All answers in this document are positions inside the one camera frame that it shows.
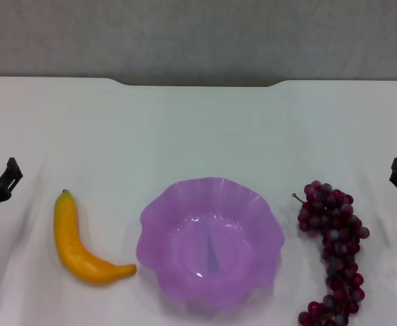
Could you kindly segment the dark red grape bunch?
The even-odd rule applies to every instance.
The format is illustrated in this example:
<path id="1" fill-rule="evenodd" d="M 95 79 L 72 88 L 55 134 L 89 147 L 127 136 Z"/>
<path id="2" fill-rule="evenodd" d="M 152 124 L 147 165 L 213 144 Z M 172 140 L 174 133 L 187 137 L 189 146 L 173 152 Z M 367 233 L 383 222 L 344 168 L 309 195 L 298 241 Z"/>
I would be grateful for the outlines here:
<path id="1" fill-rule="evenodd" d="M 295 193 L 301 208 L 298 229 L 322 237 L 321 262 L 325 267 L 327 294 L 320 302 L 311 301 L 299 313 L 299 326 L 348 326 L 365 299 L 364 277 L 359 273 L 356 255 L 361 241 L 370 236 L 354 214 L 351 195 L 329 183 L 312 181 L 303 188 L 304 198 Z"/>

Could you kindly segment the yellow plastic banana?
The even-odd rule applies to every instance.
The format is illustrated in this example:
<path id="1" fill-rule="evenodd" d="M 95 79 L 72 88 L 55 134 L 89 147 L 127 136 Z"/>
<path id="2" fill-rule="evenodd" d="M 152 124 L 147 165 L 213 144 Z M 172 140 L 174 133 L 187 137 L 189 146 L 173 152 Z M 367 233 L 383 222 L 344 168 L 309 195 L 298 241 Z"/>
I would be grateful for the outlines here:
<path id="1" fill-rule="evenodd" d="M 64 189 L 54 205 L 54 240 L 63 266 L 79 280 L 92 285 L 108 285 L 134 276 L 134 264 L 115 265 L 103 260 L 83 245 L 79 233 L 79 214 L 72 193 Z"/>

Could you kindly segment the purple wavy plastic plate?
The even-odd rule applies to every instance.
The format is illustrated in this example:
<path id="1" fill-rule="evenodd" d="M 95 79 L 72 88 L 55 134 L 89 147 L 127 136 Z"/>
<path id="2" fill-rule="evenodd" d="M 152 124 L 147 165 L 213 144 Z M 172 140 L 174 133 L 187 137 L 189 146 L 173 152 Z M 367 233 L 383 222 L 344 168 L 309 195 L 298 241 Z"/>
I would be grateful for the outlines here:
<path id="1" fill-rule="evenodd" d="M 140 215 L 136 256 L 171 299 L 216 309 L 273 284 L 284 233 L 267 201 L 224 178 L 179 181 Z"/>

